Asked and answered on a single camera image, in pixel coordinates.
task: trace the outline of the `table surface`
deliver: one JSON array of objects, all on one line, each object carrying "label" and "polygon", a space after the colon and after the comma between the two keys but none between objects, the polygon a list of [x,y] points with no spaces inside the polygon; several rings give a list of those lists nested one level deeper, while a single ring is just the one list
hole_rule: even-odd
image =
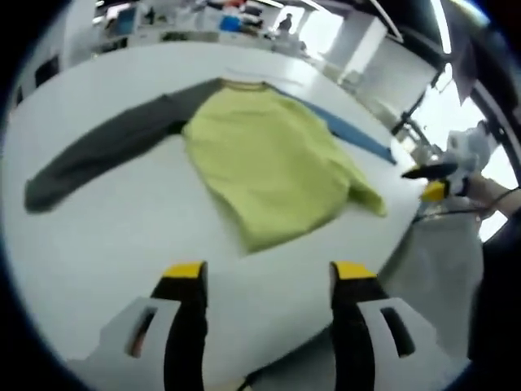
[{"label": "table surface", "polygon": [[[246,255],[215,208],[181,137],[111,170],[51,213],[29,215],[24,186],[66,146],[117,113],[214,77],[267,81],[391,144],[391,166],[338,140],[382,195],[380,218],[355,204],[309,235]],[[40,333],[61,358],[83,358],[99,331],[167,267],[209,263],[204,380],[220,383],[281,358],[329,324],[328,264],[379,271],[407,230],[423,184],[413,161],[359,103],[302,60],[207,43],[116,51],[60,73],[13,113],[2,162],[3,226],[11,273]]]}]

